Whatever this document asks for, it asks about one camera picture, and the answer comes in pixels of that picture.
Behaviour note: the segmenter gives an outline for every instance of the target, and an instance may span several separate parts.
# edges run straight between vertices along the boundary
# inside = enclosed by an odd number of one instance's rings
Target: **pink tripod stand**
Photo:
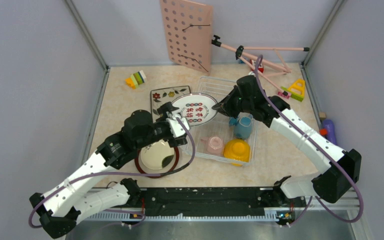
[[[284,74],[289,74],[291,73],[291,69],[288,67],[286,64],[285,60],[283,59],[282,55],[280,54],[279,51],[304,51],[308,52],[310,48],[308,47],[259,47],[259,46],[239,46],[238,48],[234,48],[232,46],[226,45],[224,43],[221,43],[219,41],[220,37],[217,35],[214,35],[214,39],[211,40],[211,44],[216,45],[217,47],[221,47],[227,50],[230,50],[234,53],[236,53],[236,59],[242,60],[245,64],[247,64],[252,70],[255,70],[255,67],[253,64],[248,62],[243,56],[256,61],[257,56],[252,55],[248,52],[244,52],[244,50],[269,50],[269,51],[274,51],[279,57],[280,61],[282,62],[283,66],[275,64],[271,61],[268,61],[266,59],[262,60],[262,63],[264,66],[270,67],[273,70],[276,70],[277,72],[275,73],[270,73],[270,74],[263,74],[260,70],[258,70],[258,74],[263,77],[267,82],[269,82],[271,85],[273,85],[276,89],[279,90],[281,94],[279,94],[282,97],[285,97],[289,99],[291,96],[290,93],[286,92],[283,90],[281,87],[279,87],[276,83],[274,83],[272,80],[270,80],[269,77],[274,77],[274,76],[279,76],[279,75],[284,75]]]

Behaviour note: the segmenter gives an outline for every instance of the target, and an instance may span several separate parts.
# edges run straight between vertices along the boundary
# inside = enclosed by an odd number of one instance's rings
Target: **metal floor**
[[[67,240],[355,240],[351,224],[326,211],[309,211],[297,225],[274,222],[145,222],[129,230],[107,221],[83,221]]]

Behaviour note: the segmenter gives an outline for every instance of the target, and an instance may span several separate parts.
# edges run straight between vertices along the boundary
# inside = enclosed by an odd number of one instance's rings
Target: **white plate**
[[[214,97],[204,93],[190,93],[178,97],[172,105],[179,108],[180,113],[189,122],[189,126],[199,126],[208,123],[213,119],[217,111],[211,107],[217,104]]]

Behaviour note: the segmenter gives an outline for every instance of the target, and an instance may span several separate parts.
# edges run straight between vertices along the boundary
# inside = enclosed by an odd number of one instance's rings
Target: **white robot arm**
[[[136,204],[139,200],[140,188],[131,178],[123,179],[119,184],[94,194],[87,195],[87,192],[105,177],[101,173],[119,170],[137,157],[138,150],[149,144],[161,139],[167,141],[170,147],[186,144],[186,133],[177,119],[180,119],[187,130],[190,127],[186,118],[178,113],[172,113],[177,109],[171,105],[171,102],[164,104],[158,109],[162,117],[155,123],[148,111],[133,112],[124,121],[121,131],[107,137],[73,174],[55,188],[43,194],[33,194],[29,200],[34,208],[43,199],[49,197],[36,210],[44,230],[56,239],[93,214],[114,206]],[[84,179],[70,184],[78,178]],[[63,189],[55,194],[54,192],[61,187]]]
[[[282,198],[319,196],[329,203],[335,203],[351,185],[344,175],[331,165],[330,160],[308,141],[308,138],[311,137],[319,146],[323,147],[334,161],[344,168],[354,182],[357,182],[360,174],[361,155],[354,149],[346,152],[327,141],[303,122],[280,97],[272,96],[269,99],[305,134],[299,133],[290,126],[288,121],[268,104],[256,87],[256,78],[252,75],[237,80],[237,86],[212,108],[228,117],[237,117],[240,112],[252,114],[255,120],[263,122],[270,129],[289,139],[313,162],[318,172],[301,177],[286,176],[274,184],[275,187],[280,186],[279,192],[281,191]],[[90,158],[66,180],[43,194],[33,194],[30,202],[33,208],[37,209],[36,213],[40,217],[39,220],[44,230],[52,238],[59,238],[90,215],[114,206],[137,205],[141,190],[131,178],[123,179],[119,184],[94,194],[87,195],[87,192],[103,178],[102,173],[119,170],[137,157],[138,150],[149,144],[161,139],[167,141],[171,147],[186,144],[185,131],[177,119],[181,119],[188,130],[189,125],[187,120],[178,113],[172,114],[176,109],[170,102],[164,104],[158,109],[158,113],[162,114],[162,117],[155,123],[152,122],[149,112],[145,110],[133,112],[124,121],[121,131],[107,137]],[[84,179],[70,184],[79,177]],[[55,190],[61,187],[64,189],[55,194]],[[39,206],[39,203],[47,197],[49,200]]]

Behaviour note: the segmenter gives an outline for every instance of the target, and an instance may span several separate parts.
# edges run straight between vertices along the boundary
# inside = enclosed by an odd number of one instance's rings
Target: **clear plastic basket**
[[[202,76],[199,78],[198,88],[195,92],[208,94],[215,98],[217,102],[221,101],[223,98],[229,94],[233,87],[236,85],[236,81],[215,78],[210,76]],[[247,116],[246,113],[241,113],[239,116]],[[253,162],[255,146],[257,141],[257,125],[258,121],[252,119],[252,133],[251,136],[245,140],[250,146],[251,156],[249,157],[249,162],[234,160],[226,158],[222,155],[213,155],[207,152],[206,143],[201,141],[201,138],[209,138],[213,136],[218,136],[223,139],[224,144],[229,142],[232,139],[235,139],[233,135],[233,127],[229,127],[229,117],[217,114],[211,121],[199,126],[192,126],[190,128],[190,133],[192,134],[193,140],[195,141],[195,155],[200,158],[213,159],[219,162],[231,163],[236,166],[246,166]],[[192,154],[192,144],[188,144],[181,147],[181,149],[186,153]]]

